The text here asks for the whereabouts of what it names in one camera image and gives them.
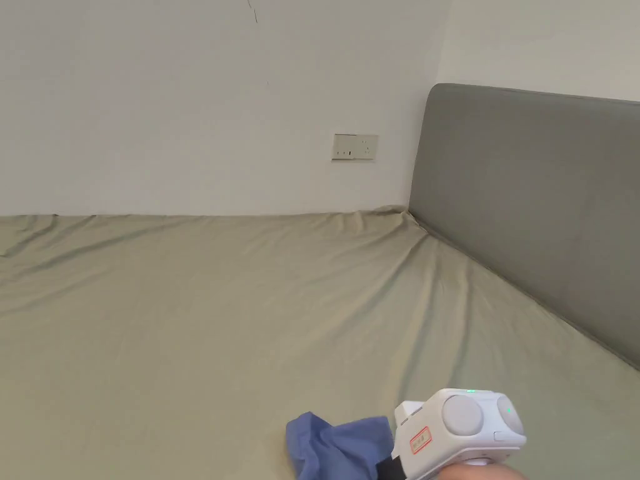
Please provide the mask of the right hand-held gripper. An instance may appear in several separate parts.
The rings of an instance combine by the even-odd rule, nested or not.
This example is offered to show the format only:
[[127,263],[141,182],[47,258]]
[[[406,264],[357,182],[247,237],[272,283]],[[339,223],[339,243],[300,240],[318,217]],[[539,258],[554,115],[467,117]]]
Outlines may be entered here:
[[453,464],[503,463],[527,442],[501,392],[446,388],[424,402],[403,401],[394,418],[394,446],[376,464],[378,479],[434,479]]

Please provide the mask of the person's right hand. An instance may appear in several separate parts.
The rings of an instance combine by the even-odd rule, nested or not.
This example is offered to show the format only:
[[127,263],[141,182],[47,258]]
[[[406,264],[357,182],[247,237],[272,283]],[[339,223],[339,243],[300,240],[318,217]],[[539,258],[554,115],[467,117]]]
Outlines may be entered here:
[[444,468],[438,475],[439,480],[525,480],[521,472],[504,464],[453,464]]

